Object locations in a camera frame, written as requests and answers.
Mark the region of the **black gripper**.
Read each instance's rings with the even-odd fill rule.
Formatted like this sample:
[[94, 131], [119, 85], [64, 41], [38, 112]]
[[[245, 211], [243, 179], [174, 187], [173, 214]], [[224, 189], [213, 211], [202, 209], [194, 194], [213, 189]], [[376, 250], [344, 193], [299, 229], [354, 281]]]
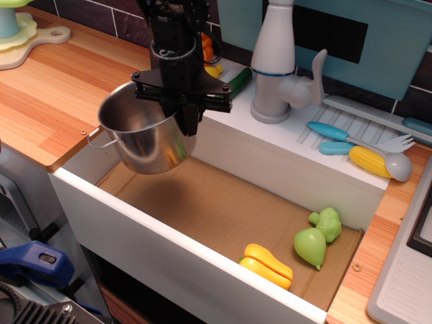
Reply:
[[232, 87], [205, 71], [203, 51], [153, 50], [158, 68], [132, 73], [136, 96], [161, 102], [166, 118], [180, 108], [179, 125], [186, 136], [195, 136], [203, 109], [229, 113]]

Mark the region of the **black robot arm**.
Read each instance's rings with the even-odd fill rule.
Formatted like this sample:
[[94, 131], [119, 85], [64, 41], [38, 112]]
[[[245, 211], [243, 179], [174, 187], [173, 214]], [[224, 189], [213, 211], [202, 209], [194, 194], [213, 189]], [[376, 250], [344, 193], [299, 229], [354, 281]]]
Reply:
[[166, 116], [177, 115], [187, 136], [194, 136], [206, 110], [228, 113], [232, 87], [205, 70], [202, 35], [210, 35], [207, 1], [139, 1], [153, 39], [157, 64], [134, 72], [136, 96], [161, 104]]

